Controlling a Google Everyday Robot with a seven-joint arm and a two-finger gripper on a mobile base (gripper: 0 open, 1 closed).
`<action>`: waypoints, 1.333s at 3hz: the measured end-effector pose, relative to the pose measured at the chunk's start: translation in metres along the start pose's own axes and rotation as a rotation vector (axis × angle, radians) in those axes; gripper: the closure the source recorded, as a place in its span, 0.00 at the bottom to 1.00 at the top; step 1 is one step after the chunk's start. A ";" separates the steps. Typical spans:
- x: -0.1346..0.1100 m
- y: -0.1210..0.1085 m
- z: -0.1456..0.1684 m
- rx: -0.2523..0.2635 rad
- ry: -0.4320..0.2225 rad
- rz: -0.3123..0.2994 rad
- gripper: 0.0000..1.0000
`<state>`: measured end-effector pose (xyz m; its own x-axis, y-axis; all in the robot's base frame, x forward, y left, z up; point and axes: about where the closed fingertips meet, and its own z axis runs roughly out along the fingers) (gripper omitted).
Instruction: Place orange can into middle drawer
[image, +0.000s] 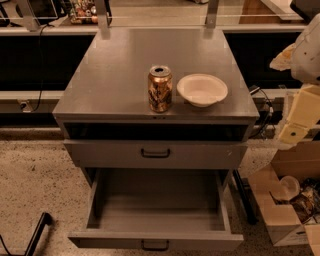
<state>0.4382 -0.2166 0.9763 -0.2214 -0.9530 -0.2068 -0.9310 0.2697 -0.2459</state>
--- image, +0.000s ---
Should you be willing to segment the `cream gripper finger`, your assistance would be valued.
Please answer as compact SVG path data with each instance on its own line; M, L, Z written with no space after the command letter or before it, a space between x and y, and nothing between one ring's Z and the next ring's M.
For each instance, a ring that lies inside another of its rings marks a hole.
M269 67L278 71L290 70L292 64L292 53L295 49L295 46L295 43L287 46L282 52L272 59Z
M320 86L304 84L293 97L279 140L285 144L297 144L319 120Z

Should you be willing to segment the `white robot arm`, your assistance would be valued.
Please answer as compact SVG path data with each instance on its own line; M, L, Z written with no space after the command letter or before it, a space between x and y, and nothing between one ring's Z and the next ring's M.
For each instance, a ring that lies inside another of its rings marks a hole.
M275 70L291 70L291 76L302 83L278 140L295 145L320 120L320 14L317 14L298 36L270 63Z

